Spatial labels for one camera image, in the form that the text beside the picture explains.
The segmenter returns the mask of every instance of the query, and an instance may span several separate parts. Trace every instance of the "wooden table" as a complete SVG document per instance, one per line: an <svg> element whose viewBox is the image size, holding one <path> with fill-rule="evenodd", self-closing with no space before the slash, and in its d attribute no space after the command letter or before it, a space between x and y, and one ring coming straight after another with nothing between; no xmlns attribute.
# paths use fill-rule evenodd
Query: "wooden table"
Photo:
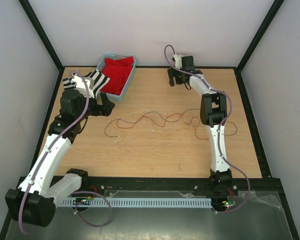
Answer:
<svg viewBox="0 0 300 240"><path fill-rule="evenodd" d="M79 70L85 75L91 67L66 67L63 78L69 71ZM243 170L249 178L261 178L253 141L249 131L245 111L240 97L236 77L232 69L201 69L205 78L216 89L229 94L233 102L233 114L229 121L235 123L238 130L233 136L226 136L228 160ZM59 114L60 97L64 88L61 83L53 106L49 124ZM104 130L111 120L122 118L131 112L147 113L157 111L166 117L183 113L187 109L199 109L201 97L197 92L187 90L184 85L170 87L167 69L137 68L123 103L115 103L112 114L90 116L83 132L77 135L73 145L63 157L55 175L64 175L71 168L88 171L89 176L99 177L158 177L158 178L208 178L210 176L210 141L195 136L195 129L183 122L168 123L159 128L150 120L143 119L131 129L123 132L114 121ZM184 114L184 120L199 117L199 110L190 110ZM132 113L125 120L135 122L141 114ZM156 113L150 113L158 124L164 120ZM194 126L199 124L194 119ZM226 123L226 135L235 132L231 123ZM199 138L208 138L205 127L197 128ZM243 178L236 170L234 178Z"/></svg>

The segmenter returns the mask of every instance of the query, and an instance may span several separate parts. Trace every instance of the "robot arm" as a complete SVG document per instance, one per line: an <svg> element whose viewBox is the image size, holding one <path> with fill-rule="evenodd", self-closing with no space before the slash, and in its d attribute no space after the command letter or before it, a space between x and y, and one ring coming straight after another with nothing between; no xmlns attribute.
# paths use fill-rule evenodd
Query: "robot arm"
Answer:
<svg viewBox="0 0 300 240"><path fill-rule="evenodd" d="M222 119L225 118L227 114L226 99L224 99L224 101L221 104L220 101L224 96L223 95L220 96L217 93L209 90L209 88L207 88L203 84L201 79L195 76L190 77L189 85L196 90L199 96L202 96L200 118L202 123L205 125L206 130L209 133L210 147L211 147L211 168L210 169L213 173L227 172L230 167L220 156L219 149L218 149L218 137L217 137L219 123ZM212 104L219 104L219 106L222 105L225 109L222 111L221 109L218 108L212 108L211 107ZM225 145L225 126L221 126L220 128L219 142L220 142L221 151L222 153L224 153L224 157L227 158L226 145Z"/></svg>
<svg viewBox="0 0 300 240"><path fill-rule="evenodd" d="M5 201L12 219L18 220L21 200L29 184L32 186L24 204L22 221L41 227L49 225L56 208L71 193L88 188L88 173L80 169L70 169L59 182L51 186L53 176L61 159L82 130L81 121L91 115L109 116L115 106L103 92L100 93L102 104L99 105L96 100L98 92L108 83L109 78L96 69L84 77L84 80L87 83L89 93L86 113L77 124L72 126L54 143L51 149L48 149L58 135L81 116L86 104L87 90L82 79L75 74L71 78L63 79L64 91L60 99L60 115L56 116L49 126L48 137L42 152L30 173L18 188L9 189L5 195ZM35 179L32 180L35 170L45 154L46 157L38 169Z"/></svg>
<svg viewBox="0 0 300 240"><path fill-rule="evenodd" d="M207 85L202 82L204 75L200 70L196 70L193 56L174 54L172 60L176 63L176 69L168 69L170 86L174 86L175 83L178 85L188 84L190 88L187 89L193 88L201 96L200 120L209 133L211 148L210 186L214 192L222 192L233 185L230 167L222 158L227 158L224 125L219 130L219 146L223 156L220 155L218 147L218 127L227 116L227 99L223 94L212 91L212 86L207 81L205 81ZM182 73L177 69L196 74L198 77Z"/></svg>

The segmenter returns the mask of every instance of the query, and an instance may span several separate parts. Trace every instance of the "plastic basket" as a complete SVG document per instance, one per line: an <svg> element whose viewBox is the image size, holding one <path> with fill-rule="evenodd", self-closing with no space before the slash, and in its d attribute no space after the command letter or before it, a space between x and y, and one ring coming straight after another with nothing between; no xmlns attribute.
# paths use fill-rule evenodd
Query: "plastic basket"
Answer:
<svg viewBox="0 0 300 240"><path fill-rule="evenodd" d="M125 59L127 57L126 56L115 55L115 54L108 54L108 53L103 55L101 61L99 62L98 66L96 67L100 72L102 71L102 69L106 65L106 63L105 63L106 58L119 60L119 59ZM108 97L108 99L110 101L117 102L117 103L122 103L122 101L124 100L124 96L126 95L127 90L129 88L129 85L131 83L131 80L134 78L135 72L136 72L136 60L133 60L132 70L129 74L129 77L128 77L123 89L122 89L121 94L120 95L114 95L114 94L106 92L106 96Z"/></svg>

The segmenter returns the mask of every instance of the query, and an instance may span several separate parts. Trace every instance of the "purple cable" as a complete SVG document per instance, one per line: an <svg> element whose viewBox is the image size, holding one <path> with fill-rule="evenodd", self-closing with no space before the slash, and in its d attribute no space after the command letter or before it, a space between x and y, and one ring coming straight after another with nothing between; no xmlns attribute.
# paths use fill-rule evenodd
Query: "purple cable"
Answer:
<svg viewBox="0 0 300 240"><path fill-rule="evenodd" d="M228 162L228 160L223 156L224 154L222 153L221 146L220 146L220 129L221 129L221 126L223 126L223 125L226 123L227 119L228 119L228 118L230 117L230 115L232 114L233 104L232 104L231 98L230 98L229 95L226 94L224 91L219 91L219 90L216 90L216 89L213 89L212 87L210 87L209 84L206 82L206 80L205 80L203 77L200 77L200 76L198 76L198 75L196 75L196 74L194 74L194 73L192 73L192 72L183 71L183 70L178 69L178 68L176 68L175 66L173 66L173 65L170 63L170 61L168 60L168 58L167 58L167 53L166 53L167 47L170 47L170 48L172 49L173 54L176 54L176 51L175 51L174 47L173 47L172 45L170 45L170 44L168 44L168 45L165 46L165 48L164 48L164 57L165 57L166 62L170 65L170 67L172 67L173 69L175 69L175 70L177 70L177 71L179 71L179 72L181 72L181 73L188 74L188 75L191 75L191 76L194 76L194 77L200 79L200 80L203 82L203 84L204 84L209 90L211 90L212 92L215 92L215 93L219 93L219 94L224 95L224 96L228 99L228 101L229 101L229 107L230 107L229 113L228 113L228 115L220 122L220 124L218 125L218 133L217 133L218 149L219 149L219 153L220 153L220 156L222 157L222 159L223 159L229 166L231 166L231 167L233 167L235 170L239 171L239 172L245 177L246 182L247 182L247 185L248 185L248 193L247 193L247 195L246 195L246 198L243 200L243 202L242 202L239 206L237 206L237 207L234 208L234 209L227 210L227 211L225 211L225 212L222 212L222 211L220 212L220 213L222 213L222 214L228 214L228 213L231 213L231 212L233 212L233 211L238 210L239 208L241 208L241 207L247 202L247 200L248 200L248 198L249 198L249 196L250 196L250 191L251 191L251 186L250 186L250 181L249 181L248 176L247 176L241 169L239 169L238 167L234 166L232 163Z"/></svg>
<svg viewBox="0 0 300 240"><path fill-rule="evenodd" d="M109 206L110 216L109 216L108 220L105 221L105 222L102 223L102 224L92 224L92 223L87 222L87 221L79 214L77 208L78 208L78 205L79 205L80 202L77 202L76 205L75 205L75 208L74 208L74 209L75 209L74 214L78 215L78 217L79 217L85 224L87 224L87 225L89 225L90 227L93 227L93 228L101 228L101 227L104 227L105 225L109 224L109 223L112 221L112 219L113 219L112 207L111 207L111 205L110 205L110 202L109 202L104 196L102 196L101 194L96 193L96 192L94 192L94 191L74 191L72 194L92 194L92 195L97 195L98 197L102 198L102 199L106 202L106 204Z"/></svg>
<svg viewBox="0 0 300 240"><path fill-rule="evenodd" d="M54 140L53 142L50 144L50 146L48 147L48 150L51 150L52 147L54 146L54 144L63 136L63 134L65 134L70 128L72 128L74 125L76 125L83 117L84 115L86 114L86 111L88 109L88 105L89 105L89 87L84 79L84 77L78 72L78 71L71 71L69 73L71 75L72 78L74 78L73 74L77 74L83 81L84 83L84 86L85 86L85 90L86 90L86 100L85 100L85 106L84 106L84 109L81 113L81 115L73 122L71 123L67 128L65 128ZM34 181L36 179L36 175L37 173L39 172L39 169L42 165L42 163L44 162L44 160L46 159L47 155L48 155L48 151L46 151L43 155L43 157L41 158L40 162L38 163L38 165L36 166L34 172L33 172L33 175L31 177L31 180ZM22 214L23 214L23 211L24 211L24 207L25 207L25 202L26 202L26 198L28 196L28 193L30 191L32 187L32 184L29 183L28 184L28 187L26 188L25 192L24 192L24 195L23 195L23 198L21 200L21 204L20 204L20 208L19 208L19 215L18 215L18 225L19 225L19 228L20 228L20 231L25 234L25 235L29 235L33 229L31 231L26 231L24 229L24 226L22 224Z"/></svg>

